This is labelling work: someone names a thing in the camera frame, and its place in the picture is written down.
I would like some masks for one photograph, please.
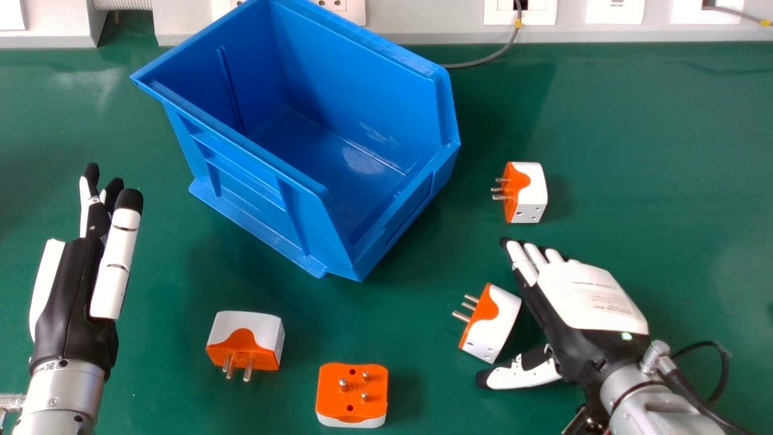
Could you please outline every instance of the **metal prong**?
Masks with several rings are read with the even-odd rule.
[[[228,373],[229,368],[231,368],[231,355],[226,355],[226,362],[223,363],[223,373]]]
[[[230,380],[233,377],[233,357],[228,361],[228,372],[226,372],[226,379]]]
[[[249,382],[252,378],[252,367],[254,364],[255,362],[251,359],[247,362],[247,368],[244,369],[244,377],[242,378],[243,381]]]
[[[459,319],[459,320],[461,320],[461,321],[465,322],[466,324],[470,323],[470,318],[469,318],[469,317],[467,317],[467,316],[465,316],[465,315],[464,315],[464,314],[462,314],[462,313],[459,313],[458,311],[454,311],[453,313],[451,313],[451,315],[452,315],[453,317],[456,317],[457,319]]]

